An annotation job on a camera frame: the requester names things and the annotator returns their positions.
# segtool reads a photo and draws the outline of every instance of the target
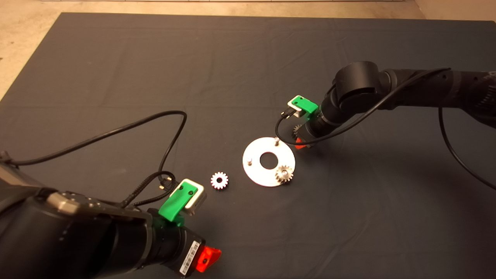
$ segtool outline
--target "silver disc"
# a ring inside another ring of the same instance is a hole
[[[260,157],[264,153],[273,153],[277,157],[277,166],[266,169],[260,163]],[[266,186],[275,187],[281,185],[276,179],[276,170],[286,165],[295,170],[295,156],[291,148],[278,138],[259,138],[252,141],[243,153],[243,168],[253,182]]]

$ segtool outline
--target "green 3d-printed bracket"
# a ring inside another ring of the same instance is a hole
[[[296,97],[291,100],[291,104],[303,110],[307,114],[307,118],[312,117],[314,112],[316,112],[318,109],[317,104],[300,95],[296,95]]]
[[[181,221],[181,218],[178,218],[181,216],[178,214],[197,191],[197,187],[183,181],[160,207],[158,213],[165,219],[178,223],[178,225],[183,223],[184,219]]]

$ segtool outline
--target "barcode label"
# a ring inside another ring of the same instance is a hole
[[[200,243],[193,241],[193,244],[191,244],[191,247],[189,248],[185,261],[183,262],[183,265],[179,270],[179,272],[181,272],[182,275],[186,275],[187,270],[189,269],[189,266],[191,265],[191,262],[193,261],[194,256],[196,255],[196,251],[198,250],[199,247],[200,247]]]

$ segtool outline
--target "gear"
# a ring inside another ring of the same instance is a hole
[[[286,165],[280,166],[276,170],[276,179],[281,184],[288,183],[293,179],[293,169]]]
[[[296,132],[298,131],[299,128],[301,128],[301,126],[302,126],[301,124],[298,124],[293,128],[293,132],[291,133],[291,136],[293,136],[294,140],[296,140],[298,138],[298,136],[296,135]]]
[[[223,172],[216,172],[214,175],[212,175],[212,178],[210,179],[210,184],[212,184],[212,187],[216,190],[222,190],[225,187],[227,187],[227,184],[229,183],[229,178],[227,174]]]

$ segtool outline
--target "dark gray cloth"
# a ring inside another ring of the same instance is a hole
[[[290,98],[320,102],[348,63],[490,71],[495,49],[494,22],[63,13],[0,103],[0,149],[28,159],[186,110],[166,169],[206,186],[186,225],[223,251],[193,277],[496,278],[496,192],[448,153],[436,109],[378,111],[295,151],[287,186],[254,184],[241,162],[252,140],[274,136]],[[445,120],[459,155],[496,182],[496,131],[460,110]],[[178,124],[155,120],[22,169],[121,200],[157,169]],[[223,192],[209,187],[217,171],[229,175]],[[154,266],[115,278],[174,276]]]

